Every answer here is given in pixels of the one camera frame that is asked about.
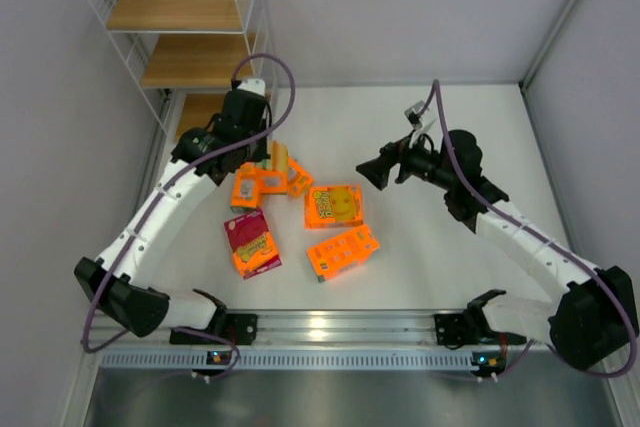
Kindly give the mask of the yellow smiley sponge orange box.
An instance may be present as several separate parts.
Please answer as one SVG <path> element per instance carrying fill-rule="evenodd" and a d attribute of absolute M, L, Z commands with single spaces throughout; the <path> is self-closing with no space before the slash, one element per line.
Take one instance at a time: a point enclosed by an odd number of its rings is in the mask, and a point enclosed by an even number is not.
<path fill-rule="evenodd" d="M 351 228 L 363 223 L 363 198 L 357 184 L 311 187 L 304 196 L 308 229 Z"/>

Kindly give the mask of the striped sponge pack orange box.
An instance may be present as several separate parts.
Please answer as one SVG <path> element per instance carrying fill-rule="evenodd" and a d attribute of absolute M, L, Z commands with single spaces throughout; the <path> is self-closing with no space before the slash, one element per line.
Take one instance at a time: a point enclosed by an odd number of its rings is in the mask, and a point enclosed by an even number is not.
<path fill-rule="evenodd" d="M 284 195 L 288 189 L 289 155 L 285 144 L 269 140 L 267 158 L 256 164 L 260 192 L 263 195 Z"/>

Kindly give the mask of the pink sponge orange box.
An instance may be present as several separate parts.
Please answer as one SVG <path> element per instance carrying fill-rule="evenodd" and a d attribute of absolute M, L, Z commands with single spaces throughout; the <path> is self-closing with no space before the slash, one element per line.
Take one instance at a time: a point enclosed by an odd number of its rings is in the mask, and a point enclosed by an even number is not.
<path fill-rule="evenodd" d="M 278 246 L 261 209 L 225 222 L 224 229 L 233 265 L 243 279 L 282 265 Z"/>

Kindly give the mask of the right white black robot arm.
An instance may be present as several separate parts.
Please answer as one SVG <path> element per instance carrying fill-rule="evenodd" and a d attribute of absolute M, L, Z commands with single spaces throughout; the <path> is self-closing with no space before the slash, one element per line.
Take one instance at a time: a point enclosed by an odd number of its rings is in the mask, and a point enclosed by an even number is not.
<path fill-rule="evenodd" d="M 482 160 L 475 136 L 452 130 L 440 149 L 426 134 L 416 143 L 403 138 L 356 170 L 379 190 L 387 187 L 393 167 L 399 169 L 398 184 L 416 177 L 443 189 L 452 217 L 498 247 L 545 292 L 545 299 L 535 300 L 492 289 L 471 300 L 463 315 L 476 340 L 499 334 L 535 340 L 581 371 L 624 346 L 637 356 L 630 276 L 618 266 L 600 268 L 550 239 L 483 174 Z"/>

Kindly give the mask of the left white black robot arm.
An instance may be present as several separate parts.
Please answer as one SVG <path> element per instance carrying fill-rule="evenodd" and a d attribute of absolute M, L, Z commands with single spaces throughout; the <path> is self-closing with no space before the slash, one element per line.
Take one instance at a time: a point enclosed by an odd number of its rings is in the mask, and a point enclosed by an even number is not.
<path fill-rule="evenodd" d="M 242 164 L 265 158 L 270 104 L 263 80 L 234 81 L 221 112 L 185 131 L 141 208 L 96 258 L 74 275 L 90 300 L 124 332 L 146 337 L 160 328 L 213 333 L 225 306 L 200 288 L 169 292 L 154 286 L 170 245 L 191 214 Z"/>

